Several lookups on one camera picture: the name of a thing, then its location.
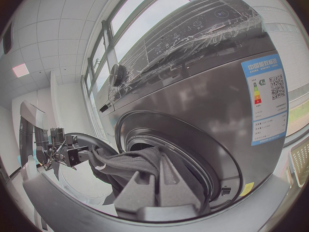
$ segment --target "knob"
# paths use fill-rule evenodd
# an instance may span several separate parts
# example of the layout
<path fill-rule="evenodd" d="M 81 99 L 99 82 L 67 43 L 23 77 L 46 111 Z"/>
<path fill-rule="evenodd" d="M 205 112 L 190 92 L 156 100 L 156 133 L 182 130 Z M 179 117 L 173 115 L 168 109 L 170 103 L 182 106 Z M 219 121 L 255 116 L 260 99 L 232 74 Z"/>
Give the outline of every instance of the knob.
<path fill-rule="evenodd" d="M 117 87 L 121 84 L 123 77 L 123 66 L 120 64 L 114 64 L 109 75 L 109 83 L 111 86 Z"/>

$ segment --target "yellow warning sticker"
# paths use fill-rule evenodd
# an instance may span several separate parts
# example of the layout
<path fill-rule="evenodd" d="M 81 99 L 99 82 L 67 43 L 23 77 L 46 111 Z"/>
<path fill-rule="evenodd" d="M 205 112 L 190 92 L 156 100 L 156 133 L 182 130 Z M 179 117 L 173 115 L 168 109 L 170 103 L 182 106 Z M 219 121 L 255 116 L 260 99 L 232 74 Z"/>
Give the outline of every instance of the yellow warning sticker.
<path fill-rule="evenodd" d="M 240 196 L 247 195 L 251 191 L 251 189 L 253 188 L 253 184 L 254 184 L 254 182 L 246 184 L 245 188 L 244 188 L 243 192 L 240 194 Z"/>

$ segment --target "white wall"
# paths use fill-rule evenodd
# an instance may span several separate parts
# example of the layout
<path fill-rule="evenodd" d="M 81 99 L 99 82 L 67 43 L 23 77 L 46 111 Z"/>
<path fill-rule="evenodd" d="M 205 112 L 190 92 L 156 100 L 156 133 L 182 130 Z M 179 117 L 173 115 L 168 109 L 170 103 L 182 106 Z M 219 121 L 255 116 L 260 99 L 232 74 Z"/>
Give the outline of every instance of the white wall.
<path fill-rule="evenodd" d="M 19 143 L 20 105 L 24 100 L 28 101 L 47 114 L 49 128 L 56 127 L 55 117 L 52 109 L 50 87 L 21 95 L 12 100 L 13 126 L 17 143 Z"/>
<path fill-rule="evenodd" d="M 17 160 L 19 147 L 14 136 L 12 112 L 0 106 L 0 156 L 10 176 L 20 166 Z"/>
<path fill-rule="evenodd" d="M 80 83 L 58 85 L 51 75 L 52 108 L 58 127 L 65 133 L 80 132 L 93 135 L 88 120 Z"/>

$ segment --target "ceiling light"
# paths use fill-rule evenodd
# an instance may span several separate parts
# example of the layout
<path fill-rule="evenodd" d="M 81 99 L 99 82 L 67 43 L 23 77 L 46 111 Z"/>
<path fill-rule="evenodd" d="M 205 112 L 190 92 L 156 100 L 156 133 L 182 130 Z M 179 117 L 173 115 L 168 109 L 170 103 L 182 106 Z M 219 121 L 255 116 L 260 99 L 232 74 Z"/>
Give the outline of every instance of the ceiling light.
<path fill-rule="evenodd" d="M 29 74 L 29 71 L 28 71 L 27 66 L 25 64 L 21 64 L 21 65 L 14 67 L 13 71 L 15 72 L 17 77 L 21 77 L 23 75 Z"/>

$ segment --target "energy rating bar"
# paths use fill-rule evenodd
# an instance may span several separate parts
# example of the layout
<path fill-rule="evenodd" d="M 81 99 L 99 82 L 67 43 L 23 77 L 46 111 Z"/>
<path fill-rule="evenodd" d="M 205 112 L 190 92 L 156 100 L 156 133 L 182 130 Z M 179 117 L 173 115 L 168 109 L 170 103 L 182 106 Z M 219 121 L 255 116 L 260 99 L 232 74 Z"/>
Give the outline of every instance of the energy rating bar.
<path fill-rule="evenodd" d="M 257 88 L 257 83 L 253 83 L 254 85 L 254 104 L 262 103 L 259 89 Z"/>

